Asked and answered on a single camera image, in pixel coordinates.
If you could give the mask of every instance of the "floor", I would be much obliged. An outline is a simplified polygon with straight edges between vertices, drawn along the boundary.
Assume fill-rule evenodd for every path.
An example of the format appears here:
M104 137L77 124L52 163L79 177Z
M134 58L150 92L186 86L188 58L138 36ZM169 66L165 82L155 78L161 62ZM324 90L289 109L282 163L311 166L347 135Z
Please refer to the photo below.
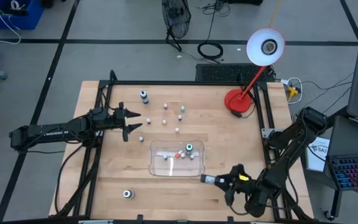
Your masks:
M55 1L35 30L19 32L22 44L0 44L0 70L9 75L0 80L0 203L17 159L9 147L9 131L30 123L69 120L81 82L107 79L110 69L120 80L194 80L196 64L203 63L163 44L160 0L81 0L78 7L77 2ZM196 46L207 37L211 16L197 7L213 1L188 2L193 17L183 39L192 41L182 47L198 57ZM275 5L276 0L265 0L259 7L236 4L229 16L215 18L210 39L226 43L223 63L249 62L242 40L269 25ZM275 64L278 78L298 77L326 87L353 72L358 51L358 0L282 0L273 26L287 40L285 54ZM0 30L0 39L13 38L11 32ZM348 88L332 89L310 106L323 111ZM303 92L303 99L290 105L292 114L321 93L308 84ZM343 107L347 97L326 114ZM64 148L59 143L34 147L44 151ZM58 154L27 155L4 221L47 216L61 162ZM331 208L333 190L309 179L307 183L315 217L327 221L322 211ZM343 194L335 221L358 223L357 193Z

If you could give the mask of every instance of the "blue bin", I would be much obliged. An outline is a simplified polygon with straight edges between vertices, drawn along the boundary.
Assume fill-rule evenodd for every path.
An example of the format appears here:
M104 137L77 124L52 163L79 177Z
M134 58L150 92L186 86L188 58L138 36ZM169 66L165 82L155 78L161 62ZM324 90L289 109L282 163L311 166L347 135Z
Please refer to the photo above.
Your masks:
M40 0L16 0L20 6L25 4L27 6L26 10L28 12L27 16L11 16L9 20L9 15L2 15L4 21L12 28L16 26L19 29L32 30L37 27L38 21L41 18L41 15L44 11ZM0 10L2 11L3 7L6 5L11 5L11 0L0 0ZM8 29L8 27L3 23L0 18L0 29Z

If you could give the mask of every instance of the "white lamp shade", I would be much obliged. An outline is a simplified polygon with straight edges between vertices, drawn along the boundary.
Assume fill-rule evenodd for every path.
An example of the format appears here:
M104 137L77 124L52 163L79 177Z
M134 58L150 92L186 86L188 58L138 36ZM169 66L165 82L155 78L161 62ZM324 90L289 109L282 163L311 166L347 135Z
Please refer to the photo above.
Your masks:
M274 40L277 43L275 52L267 55L262 50L266 40ZM268 66L275 63L284 53L285 40L283 35L276 29L263 28L252 34L247 44L247 55L252 63L259 66Z

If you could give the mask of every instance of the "red lamp base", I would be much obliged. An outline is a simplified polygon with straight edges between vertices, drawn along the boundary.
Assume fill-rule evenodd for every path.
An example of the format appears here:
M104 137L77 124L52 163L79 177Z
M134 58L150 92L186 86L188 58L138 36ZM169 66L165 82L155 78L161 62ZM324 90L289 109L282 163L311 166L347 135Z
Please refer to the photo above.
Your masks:
M229 91L224 97L224 105L229 111L235 110L239 113L245 113L251 107L251 97L245 94L241 100L242 90L236 89Z

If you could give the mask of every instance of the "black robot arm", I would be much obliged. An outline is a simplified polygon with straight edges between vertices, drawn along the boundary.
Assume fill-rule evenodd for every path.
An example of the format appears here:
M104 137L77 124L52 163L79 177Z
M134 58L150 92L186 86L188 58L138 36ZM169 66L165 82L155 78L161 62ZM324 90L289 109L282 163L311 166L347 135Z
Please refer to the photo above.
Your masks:
M123 102L114 108L112 115L108 109L98 107L67 123L19 127L9 133L11 147L18 152L26 152L36 144L62 141L78 141L85 147L91 147L99 131L117 128L122 129L122 138L126 142L128 134L142 124L126 125L125 118L137 116L140 114L124 109Z
M283 151L276 162L269 164L259 174L256 180L245 173L244 166L233 166L229 174L210 176L202 175L201 181L214 184L225 191L225 200L228 206L234 201L234 192L246 194L247 213L254 217L264 214L267 200L276 199L280 194L285 197L291 209L301 220L311 220L296 201L288 193L285 182L288 178L290 167L312 143L317 136L326 130L327 117L313 108L302 109L295 123L284 131L270 133L266 139L266 145L271 149Z

